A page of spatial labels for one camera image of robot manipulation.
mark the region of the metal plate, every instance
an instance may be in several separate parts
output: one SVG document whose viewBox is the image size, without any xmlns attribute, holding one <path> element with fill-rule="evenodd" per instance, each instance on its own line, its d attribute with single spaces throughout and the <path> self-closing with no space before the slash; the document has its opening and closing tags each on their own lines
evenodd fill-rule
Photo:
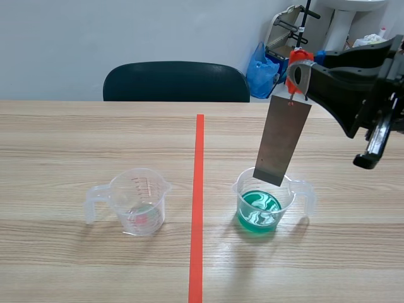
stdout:
<svg viewBox="0 0 404 303">
<path fill-rule="evenodd" d="M 311 105 L 271 97 L 254 177 L 280 186 L 302 133 Z"/>
</svg>

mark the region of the green water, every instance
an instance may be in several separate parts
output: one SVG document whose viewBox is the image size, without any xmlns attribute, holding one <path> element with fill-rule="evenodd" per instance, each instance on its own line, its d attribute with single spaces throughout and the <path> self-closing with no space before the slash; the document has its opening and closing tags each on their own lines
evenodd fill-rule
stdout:
<svg viewBox="0 0 404 303">
<path fill-rule="evenodd" d="M 278 200 L 264 191 L 249 191 L 242 197 L 248 204 L 260 210 L 278 211 L 282 209 Z M 252 232 L 272 232 L 276 229 L 280 214 L 263 213 L 241 206 L 237 216 L 240 223 Z"/>
</svg>

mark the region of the empty measuring cup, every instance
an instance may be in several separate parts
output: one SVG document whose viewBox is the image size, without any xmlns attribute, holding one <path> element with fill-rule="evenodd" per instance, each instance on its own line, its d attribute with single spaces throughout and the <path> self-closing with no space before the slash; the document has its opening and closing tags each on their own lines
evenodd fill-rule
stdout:
<svg viewBox="0 0 404 303">
<path fill-rule="evenodd" d="M 87 191 L 86 223 L 95 220 L 95 203 L 104 201 L 116 212 L 126 233 L 148 235 L 164 222 L 164 199 L 170 189 L 171 185 L 151 169 L 123 172 L 109 184 Z"/>
<path fill-rule="evenodd" d="M 237 216 L 240 223 L 253 232 L 271 232 L 298 197 L 305 199 L 305 213 L 314 213 L 316 195 L 305 181 L 287 176 L 280 187 L 253 177 L 254 167 L 241 173 L 233 185 L 237 194 Z"/>
</svg>

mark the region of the red tape line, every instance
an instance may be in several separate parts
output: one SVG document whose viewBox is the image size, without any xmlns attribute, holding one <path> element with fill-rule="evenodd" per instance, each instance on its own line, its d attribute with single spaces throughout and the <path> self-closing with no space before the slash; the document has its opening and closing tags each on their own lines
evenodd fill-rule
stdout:
<svg viewBox="0 0 404 303">
<path fill-rule="evenodd" d="M 191 253 L 189 256 L 189 303 L 203 298 L 203 149 L 205 118 L 196 116 L 194 189 L 192 198 Z"/>
</svg>

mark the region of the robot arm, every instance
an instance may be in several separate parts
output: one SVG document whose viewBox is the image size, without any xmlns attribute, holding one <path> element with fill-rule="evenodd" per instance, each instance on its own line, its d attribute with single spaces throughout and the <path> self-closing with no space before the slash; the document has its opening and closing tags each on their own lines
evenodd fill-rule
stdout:
<svg viewBox="0 0 404 303">
<path fill-rule="evenodd" d="M 345 134 L 366 128 L 369 142 L 355 165 L 373 169 L 383 155 L 390 131 L 404 131 L 403 36 L 345 52 L 323 52 L 316 62 L 296 61 L 289 80 L 324 107 Z"/>
</svg>

